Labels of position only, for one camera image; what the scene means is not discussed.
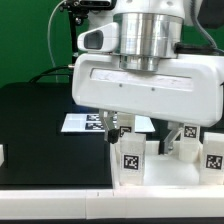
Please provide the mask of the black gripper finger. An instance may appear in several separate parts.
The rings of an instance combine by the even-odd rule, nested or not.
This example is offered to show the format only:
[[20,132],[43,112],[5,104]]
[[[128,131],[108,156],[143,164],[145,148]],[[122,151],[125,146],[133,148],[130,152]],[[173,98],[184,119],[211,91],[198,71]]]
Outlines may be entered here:
[[174,141],[180,135],[183,129],[183,124],[179,122],[169,122],[168,130],[169,133],[164,140],[160,141],[159,144],[159,153],[168,154],[174,149]]
[[100,121],[105,130],[104,140],[111,144],[117,143],[119,138],[119,130],[113,123],[114,115],[113,111],[99,110]]

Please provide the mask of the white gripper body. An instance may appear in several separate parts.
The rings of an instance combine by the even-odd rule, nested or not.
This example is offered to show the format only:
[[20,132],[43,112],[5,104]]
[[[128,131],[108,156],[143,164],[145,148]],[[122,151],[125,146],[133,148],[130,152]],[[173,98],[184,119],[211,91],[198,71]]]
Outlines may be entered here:
[[222,117],[224,57],[180,55],[158,70],[128,71],[120,58],[83,54],[75,64],[76,104],[204,127]]

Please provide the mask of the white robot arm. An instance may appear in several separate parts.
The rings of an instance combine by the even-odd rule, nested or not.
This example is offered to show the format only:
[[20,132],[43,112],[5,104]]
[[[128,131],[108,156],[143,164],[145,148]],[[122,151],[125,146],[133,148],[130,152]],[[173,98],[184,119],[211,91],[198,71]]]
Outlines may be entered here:
[[118,0],[92,15],[78,36],[72,96],[97,108],[105,140],[118,141],[116,112],[169,122],[168,152],[185,124],[211,127],[222,117],[224,56],[177,51],[183,25],[198,24],[202,0]]

